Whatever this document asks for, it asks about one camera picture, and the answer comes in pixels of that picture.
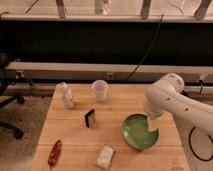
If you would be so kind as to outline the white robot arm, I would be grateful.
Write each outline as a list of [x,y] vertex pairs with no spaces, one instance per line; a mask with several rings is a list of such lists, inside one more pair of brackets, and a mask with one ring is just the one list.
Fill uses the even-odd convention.
[[213,106],[182,95],[184,87],[184,80],[174,73],[166,74],[149,85],[144,92],[145,113],[155,119],[167,111],[213,136]]

